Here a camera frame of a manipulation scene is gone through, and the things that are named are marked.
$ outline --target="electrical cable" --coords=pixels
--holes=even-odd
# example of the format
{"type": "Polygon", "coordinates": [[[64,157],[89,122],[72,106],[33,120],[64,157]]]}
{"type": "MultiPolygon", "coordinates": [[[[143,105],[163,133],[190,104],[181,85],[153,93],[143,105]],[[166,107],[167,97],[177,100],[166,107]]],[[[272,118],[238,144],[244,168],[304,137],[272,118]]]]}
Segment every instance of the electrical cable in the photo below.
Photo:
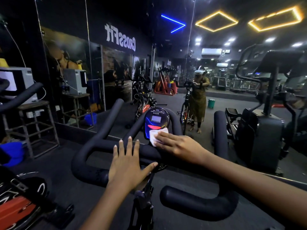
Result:
{"type": "Polygon", "coordinates": [[[25,66],[25,68],[26,68],[27,66],[25,65],[25,61],[24,61],[24,59],[23,59],[22,53],[21,53],[21,51],[20,51],[20,49],[19,49],[19,47],[18,47],[16,41],[14,40],[13,36],[11,35],[11,32],[10,32],[9,29],[7,28],[6,24],[4,24],[4,27],[5,27],[5,29],[7,30],[7,32],[9,33],[9,35],[11,36],[12,40],[14,41],[14,43],[15,43],[15,45],[16,45],[16,47],[17,47],[19,53],[20,53],[21,59],[22,59],[22,61],[23,61],[23,64],[24,64],[24,66],[25,66]]]}
{"type": "MultiPolygon", "coordinates": [[[[50,51],[50,50],[49,50],[49,47],[48,47],[48,45],[46,44],[45,41],[44,41],[44,44],[46,45],[48,51],[50,51]]],[[[64,83],[65,83],[66,85],[68,85],[70,88],[76,90],[78,93],[81,93],[79,90],[75,89],[74,87],[71,87],[71,86],[65,81],[64,76],[63,76],[63,73],[62,73],[62,70],[61,70],[61,66],[59,65],[59,62],[58,62],[58,60],[57,60],[56,58],[55,58],[55,60],[56,60],[56,62],[57,62],[57,64],[58,64],[58,66],[59,66],[59,72],[60,72],[60,74],[61,74],[61,78],[63,79],[64,83]]]]}
{"type": "MultiPolygon", "coordinates": [[[[18,47],[18,44],[17,44],[16,41],[14,40],[14,38],[13,38],[13,36],[11,35],[11,32],[10,32],[9,29],[7,28],[6,24],[4,24],[4,26],[5,26],[6,30],[7,30],[7,32],[10,34],[12,40],[14,41],[14,43],[15,43],[15,45],[16,45],[16,47],[17,47],[19,53],[20,53],[21,59],[22,59],[22,61],[23,61],[23,64],[24,64],[24,66],[25,66],[25,68],[26,68],[27,66],[25,65],[25,60],[23,59],[23,56],[22,56],[22,53],[21,53],[21,51],[20,51],[20,49],[19,49],[19,47],[18,47]]],[[[43,88],[43,90],[45,91],[45,94],[44,94],[44,96],[43,96],[41,99],[38,99],[38,101],[42,100],[42,99],[46,96],[46,94],[47,94],[45,88],[44,88],[44,87],[42,87],[42,88],[43,88]]]]}

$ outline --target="yellow object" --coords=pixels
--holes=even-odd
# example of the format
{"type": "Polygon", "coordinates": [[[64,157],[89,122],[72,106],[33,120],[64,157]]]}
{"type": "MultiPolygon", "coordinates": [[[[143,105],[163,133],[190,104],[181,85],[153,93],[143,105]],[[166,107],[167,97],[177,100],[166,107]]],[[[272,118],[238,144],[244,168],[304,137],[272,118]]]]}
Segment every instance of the yellow object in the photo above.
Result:
{"type": "Polygon", "coordinates": [[[8,64],[4,58],[0,58],[0,67],[8,68],[8,64]]]}
{"type": "Polygon", "coordinates": [[[303,15],[301,14],[301,11],[300,11],[299,7],[298,6],[294,6],[294,7],[291,7],[289,9],[281,10],[281,11],[279,11],[277,13],[272,13],[272,14],[269,14],[267,16],[262,16],[262,17],[260,17],[260,18],[258,18],[256,20],[253,19],[253,20],[249,21],[248,24],[251,27],[253,27],[254,29],[256,29],[257,31],[260,32],[260,31],[267,31],[267,30],[271,30],[271,29],[275,29],[275,28],[295,25],[297,23],[300,23],[302,20],[303,20],[303,15]],[[283,14],[283,13],[287,13],[289,11],[292,11],[294,18],[296,19],[295,21],[290,21],[290,22],[286,22],[286,23],[282,23],[282,24],[278,24],[278,25],[273,25],[273,26],[266,27],[266,28],[261,28],[260,26],[258,26],[256,24],[256,21],[261,21],[262,19],[270,18],[270,17],[276,16],[276,15],[280,15],[280,14],[283,14]]]}
{"type": "Polygon", "coordinates": [[[215,13],[213,13],[213,14],[211,14],[211,15],[209,15],[209,16],[207,16],[207,17],[205,17],[205,18],[203,18],[203,19],[201,19],[201,20],[199,20],[199,21],[197,21],[197,22],[195,23],[195,25],[196,25],[196,26],[199,26],[199,27],[201,27],[201,28],[203,28],[203,29],[209,30],[209,31],[211,31],[211,32],[216,32],[216,31],[225,29],[225,28],[227,28],[227,27],[234,26],[234,25],[238,24],[238,22],[239,22],[238,20],[236,20],[236,19],[230,17],[229,15],[227,15],[227,14],[225,14],[224,12],[222,12],[221,10],[219,10],[219,11],[217,11],[217,12],[215,12],[215,13]],[[218,15],[218,14],[221,15],[221,16],[223,16],[223,17],[225,17],[226,19],[229,19],[229,20],[232,21],[233,23],[231,23],[231,24],[229,24],[229,25],[226,25],[226,26],[224,26],[224,27],[218,28],[218,29],[211,29],[211,28],[209,28],[209,27],[206,27],[206,26],[200,24],[200,23],[202,23],[202,22],[204,22],[204,21],[206,21],[206,20],[208,20],[208,19],[213,18],[214,16],[216,16],[216,15],[218,15]]]}

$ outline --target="left hand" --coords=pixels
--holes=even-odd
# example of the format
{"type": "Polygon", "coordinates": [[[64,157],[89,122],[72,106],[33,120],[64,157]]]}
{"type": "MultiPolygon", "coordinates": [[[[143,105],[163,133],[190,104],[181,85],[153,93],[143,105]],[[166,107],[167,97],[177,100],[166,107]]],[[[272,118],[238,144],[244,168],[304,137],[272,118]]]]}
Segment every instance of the left hand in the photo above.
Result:
{"type": "Polygon", "coordinates": [[[109,170],[109,182],[107,186],[115,185],[129,193],[158,165],[157,162],[141,170],[139,162],[140,142],[136,141],[132,155],[132,138],[128,138],[125,155],[124,142],[119,141],[119,151],[115,145],[113,148],[113,161],[109,170]]]}

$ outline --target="wipe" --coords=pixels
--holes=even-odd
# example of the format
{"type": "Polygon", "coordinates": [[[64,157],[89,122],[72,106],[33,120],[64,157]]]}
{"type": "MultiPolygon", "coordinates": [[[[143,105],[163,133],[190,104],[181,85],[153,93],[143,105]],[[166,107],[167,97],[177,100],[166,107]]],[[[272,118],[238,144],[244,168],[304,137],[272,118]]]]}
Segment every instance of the wipe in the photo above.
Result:
{"type": "Polygon", "coordinates": [[[155,142],[162,143],[162,142],[160,142],[159,140],[157,140],[157,139],[155,138],[155,135],[158,134],[159,131],[163,131],[163,132],[166,132],[166,133],[169,132],[169,130],[167,129],[167,127],[163,128],[163,129],[159,129],[159,130],[150,130],[150,131],[149,131],[149,141],[151,142],[151,144],[152,144],[154,147],[156,147],[155,142]]]}

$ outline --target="bike display console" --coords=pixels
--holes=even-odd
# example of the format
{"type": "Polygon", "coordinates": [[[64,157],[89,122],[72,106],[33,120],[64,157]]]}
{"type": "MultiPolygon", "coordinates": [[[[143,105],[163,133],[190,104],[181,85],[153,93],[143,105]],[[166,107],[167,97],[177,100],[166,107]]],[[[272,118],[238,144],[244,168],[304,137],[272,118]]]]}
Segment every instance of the bike display console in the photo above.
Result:
{"type": "Polygon", "coordinates": [[[169,126],[170,117],[165,109],[154,107],[147,111],[144,119],[144,137],[149,139],[150,130],[160,130],[169,126]]]}

